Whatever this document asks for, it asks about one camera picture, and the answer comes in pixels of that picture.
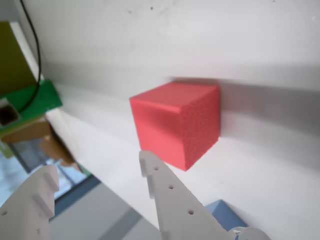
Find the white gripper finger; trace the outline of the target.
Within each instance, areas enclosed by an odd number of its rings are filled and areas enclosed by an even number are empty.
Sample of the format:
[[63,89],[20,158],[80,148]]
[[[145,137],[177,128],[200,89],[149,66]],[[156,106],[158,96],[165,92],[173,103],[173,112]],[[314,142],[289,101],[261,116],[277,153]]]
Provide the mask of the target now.
[[39,168],[0,207],[2,240],[48,240],[60,189],[55,165]]
[[231,235],[156,154],[139,153],[163,240],[230,240]]

